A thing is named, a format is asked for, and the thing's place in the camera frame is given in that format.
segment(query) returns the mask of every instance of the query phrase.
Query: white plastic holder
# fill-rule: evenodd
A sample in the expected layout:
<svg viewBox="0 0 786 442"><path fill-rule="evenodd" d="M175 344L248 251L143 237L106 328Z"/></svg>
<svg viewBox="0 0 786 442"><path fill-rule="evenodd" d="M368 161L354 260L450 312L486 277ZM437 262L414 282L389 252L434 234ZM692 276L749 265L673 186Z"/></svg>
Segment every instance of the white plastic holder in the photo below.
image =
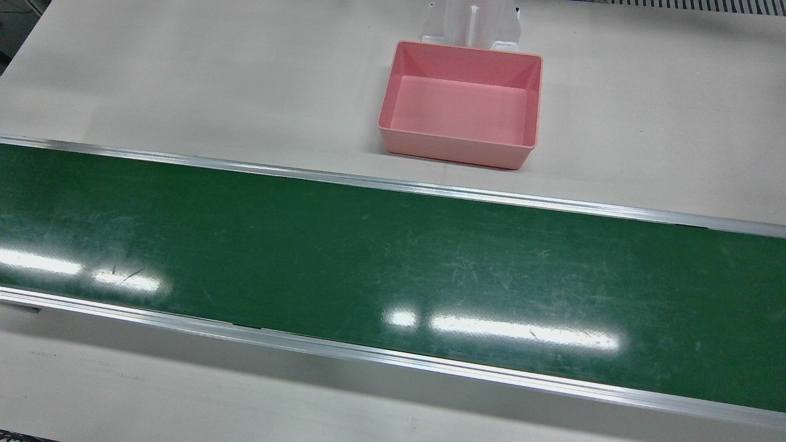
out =
<svg viewBox="0 0 786 442"><path fill-rule="evenodd" d="M512 0L435 0L423 25L424 43L512 50L521 23Z"/></svg>

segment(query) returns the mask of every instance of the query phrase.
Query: vent grille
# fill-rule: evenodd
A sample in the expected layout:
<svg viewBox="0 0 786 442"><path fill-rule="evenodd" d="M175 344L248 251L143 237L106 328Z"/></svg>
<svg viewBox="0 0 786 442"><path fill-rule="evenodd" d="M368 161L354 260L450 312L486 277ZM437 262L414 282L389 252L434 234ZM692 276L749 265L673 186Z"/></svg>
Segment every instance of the vent grille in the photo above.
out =
<svg viewBox="0 0 786 442"><path fill-rule="evenodd" d="M784 0L589 0L612 5L696 9L720 13L760 14L786 17Z"/></svg>

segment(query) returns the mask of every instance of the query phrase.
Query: green conveyor belt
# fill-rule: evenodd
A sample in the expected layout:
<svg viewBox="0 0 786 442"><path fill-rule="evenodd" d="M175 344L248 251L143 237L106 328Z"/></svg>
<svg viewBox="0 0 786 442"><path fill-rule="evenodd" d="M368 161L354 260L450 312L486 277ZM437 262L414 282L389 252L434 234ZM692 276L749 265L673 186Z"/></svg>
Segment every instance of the green conveyor belt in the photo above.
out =
<svg viewBox="0 0 786 442"><path fill-rule="evenodd" d="M786 411L786 240L0 145L0 285Z"/></svg>

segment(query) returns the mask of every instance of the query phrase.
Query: white table surface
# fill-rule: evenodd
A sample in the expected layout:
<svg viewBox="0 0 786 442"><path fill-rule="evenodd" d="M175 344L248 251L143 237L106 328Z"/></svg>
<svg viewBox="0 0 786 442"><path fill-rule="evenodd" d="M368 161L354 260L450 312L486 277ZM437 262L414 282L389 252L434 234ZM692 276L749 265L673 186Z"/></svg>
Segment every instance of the white table surface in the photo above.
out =
<svg viewBox="0 0 786 442"><path fill-rule="evenodd" d="M0 77L0 133L786 223L783 17L516 3L545 59L519 171L384 151L422 0L54 2Z"/></svg>

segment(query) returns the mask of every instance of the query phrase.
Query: pink plastic tray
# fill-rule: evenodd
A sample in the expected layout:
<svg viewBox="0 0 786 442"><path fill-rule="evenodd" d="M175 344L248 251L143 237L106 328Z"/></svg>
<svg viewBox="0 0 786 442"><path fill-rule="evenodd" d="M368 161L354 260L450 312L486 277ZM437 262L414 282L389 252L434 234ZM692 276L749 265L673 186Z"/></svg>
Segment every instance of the pink plastic tray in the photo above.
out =
<svg viewBox="0 0 786 442"><path fill-rule="evenodd" d="M538 135L543 59L399 42L380 114L385 149L518 169Z"/></svg>

